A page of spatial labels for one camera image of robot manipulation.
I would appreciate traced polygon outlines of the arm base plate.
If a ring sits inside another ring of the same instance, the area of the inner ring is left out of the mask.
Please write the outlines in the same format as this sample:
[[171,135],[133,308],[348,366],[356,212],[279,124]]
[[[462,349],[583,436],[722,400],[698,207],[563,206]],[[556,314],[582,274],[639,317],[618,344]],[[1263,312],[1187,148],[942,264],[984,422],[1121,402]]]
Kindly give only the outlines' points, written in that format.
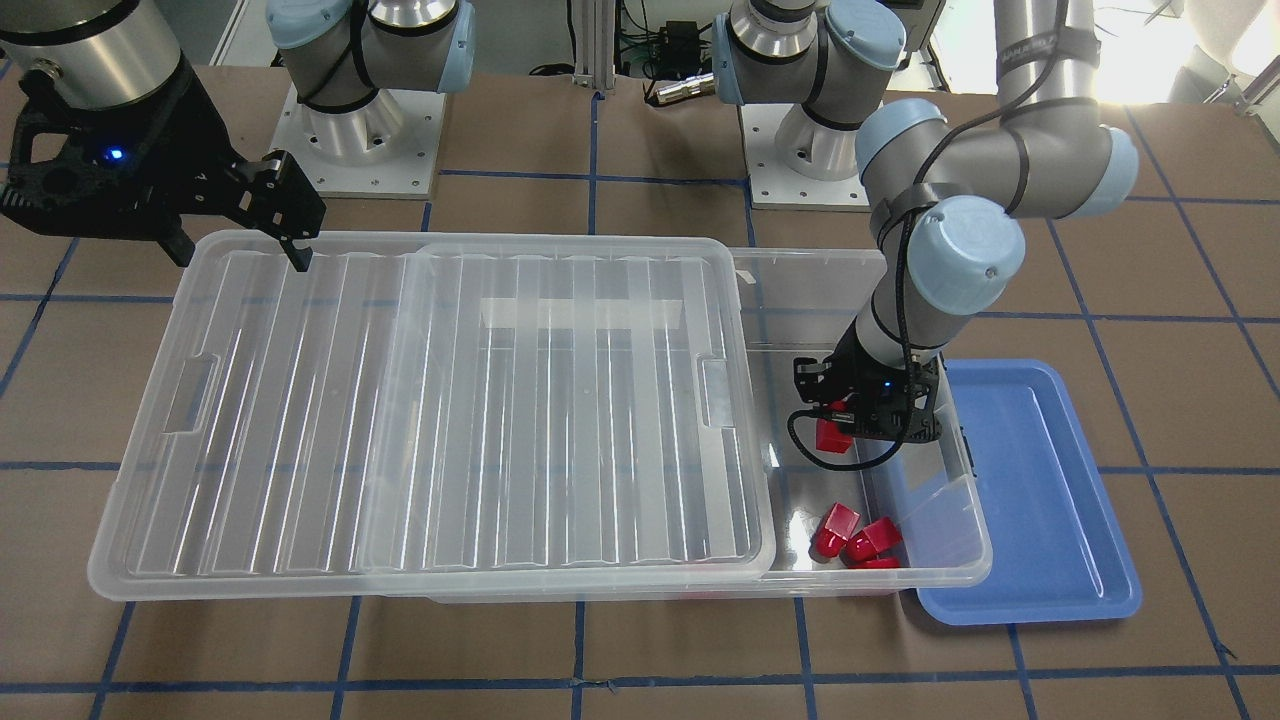
[[870,210],[855,129],[823,126],[791,102],[749,104],[739,117],[754,209]]
[[326,114],[289,87],[270,149],[289,152],[325,199],[429,200],[449,99],[383,88],[364,108]]

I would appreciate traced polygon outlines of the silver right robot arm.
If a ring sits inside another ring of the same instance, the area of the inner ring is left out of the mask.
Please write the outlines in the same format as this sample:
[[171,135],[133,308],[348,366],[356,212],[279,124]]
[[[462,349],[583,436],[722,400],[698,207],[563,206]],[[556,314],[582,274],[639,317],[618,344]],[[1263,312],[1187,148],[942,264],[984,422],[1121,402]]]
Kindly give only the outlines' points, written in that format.
[[187,266],[186,217],[278,241],[297,272],[326,213],[310,158],[374,164],[407,136],[396,91],[457,94],[474,70],[470,1],[264,1],[303,154],[241,154],[195,69],[251,1],[5,1],[3,55],[23,106],[3,215],[36,233],[156,243]]

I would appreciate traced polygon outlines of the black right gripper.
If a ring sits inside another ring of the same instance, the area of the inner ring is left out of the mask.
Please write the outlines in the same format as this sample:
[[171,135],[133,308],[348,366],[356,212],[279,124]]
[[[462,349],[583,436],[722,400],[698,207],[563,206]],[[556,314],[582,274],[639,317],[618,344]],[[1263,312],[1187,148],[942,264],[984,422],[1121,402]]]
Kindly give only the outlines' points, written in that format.
[[189,61],[119,108],[72,108],[44,69],[19,86],[8,219],[38,234],[155,242],[187,268],[195,242],[183,217],[224,217],[276,238],[296,272],[310,269],[325,202],[289,152],[251,161],[236,151]]

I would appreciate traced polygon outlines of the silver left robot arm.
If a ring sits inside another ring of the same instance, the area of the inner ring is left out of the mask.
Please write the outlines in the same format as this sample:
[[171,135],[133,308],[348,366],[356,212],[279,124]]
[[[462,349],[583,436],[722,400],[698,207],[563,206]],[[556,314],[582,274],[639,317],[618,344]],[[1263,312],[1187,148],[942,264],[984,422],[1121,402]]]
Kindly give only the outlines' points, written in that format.
[[1020,219],[1096,217],[1132,192],[1130,136],[1102,124],[1091,1],[997,1],[997,108],[960,124],[920,97],[884,101],[906,47],[878,1],[736,1],[712,26],[722,102],[786,104],[777,147],[822,181],[856,177],[887,263],[835,350],[794,383],[818,450],[937,436],[940,355],[1007,288]]

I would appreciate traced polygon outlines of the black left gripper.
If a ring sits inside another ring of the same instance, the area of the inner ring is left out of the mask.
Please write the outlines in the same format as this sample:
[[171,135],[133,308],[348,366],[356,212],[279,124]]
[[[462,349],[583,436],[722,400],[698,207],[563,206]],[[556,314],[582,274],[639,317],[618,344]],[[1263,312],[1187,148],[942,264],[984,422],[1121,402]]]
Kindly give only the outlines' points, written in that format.
[[820,406],[845,401],[847,410],[835,418],[852,439],[893,441],[905,434],[906,443],[923,445],[941,434],[934,414],[940,370],[937,359],[913,363],[909,370],[884,366],[854,345],[823,361],[795,357],[794,384],[817,418]]

